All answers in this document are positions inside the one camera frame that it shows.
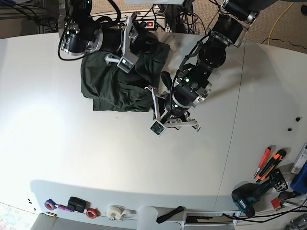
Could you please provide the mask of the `black robot arm, image right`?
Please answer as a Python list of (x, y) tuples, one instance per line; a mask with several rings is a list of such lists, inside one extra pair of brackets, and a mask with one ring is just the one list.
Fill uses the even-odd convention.
[(207, 34), (185, 55), (173, 78), (162, 72), (161, 78), (167, 88), (147, 86), (153, 98), (153, 124), (150, 130), (157, 136), (168, 128), (179, 130), (190, 126), (196, 131), (200, 126), (190, 118), (189, 109), (201, 104), (210, 94), (212, 71), (226, 60), (226, 48), (239, 47), (250, 26), (260, 12), (274, 4), (272, 0), (224, 0), (209, 24)]

